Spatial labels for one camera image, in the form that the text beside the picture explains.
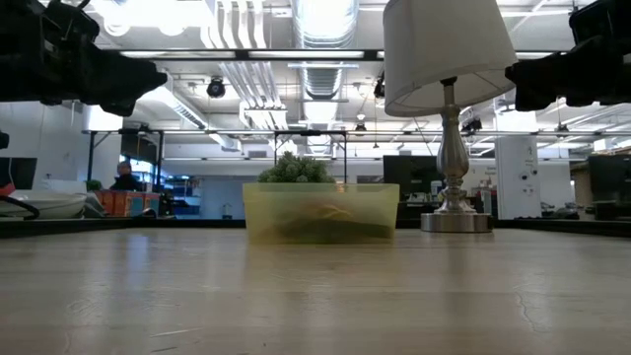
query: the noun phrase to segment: succulent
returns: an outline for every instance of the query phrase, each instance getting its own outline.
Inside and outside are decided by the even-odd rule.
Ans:
[[[258,182],[322,182],[335,183],[326,171],[326,163],[313,158],[285,153],[270,170],[258,176]]]

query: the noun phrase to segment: table surface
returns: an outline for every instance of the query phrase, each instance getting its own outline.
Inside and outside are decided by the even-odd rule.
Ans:
[[[249,246],[242,230],[0,241],[8,354],[629,354],[631,240],[498,230]]]

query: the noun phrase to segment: translucent yellow container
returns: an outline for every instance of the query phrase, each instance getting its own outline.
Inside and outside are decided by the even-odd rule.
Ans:
[[[246,183],[253,243],[372,243],[394,235],[397,184]]]

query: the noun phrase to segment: table lamp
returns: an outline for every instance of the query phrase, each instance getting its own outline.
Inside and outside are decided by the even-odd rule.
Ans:
[[[384,12],[386,113],[440,113],[443,139],[438,170],[445,176],[443,206],[421,216],[436,233],[490,232],[489,216],[463,200],[469,161],[460,137],[461,107],[513,88],[505,68],[517,62],[496,0],[391,0]]]

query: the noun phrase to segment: person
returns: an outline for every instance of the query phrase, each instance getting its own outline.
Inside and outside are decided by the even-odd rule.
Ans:
[[[129,164],[129,162],[118,163],[116,169],[118,171],[116,183],[109,189],[118,191],[142,191],[141,183],[131,174],[131,164]]]

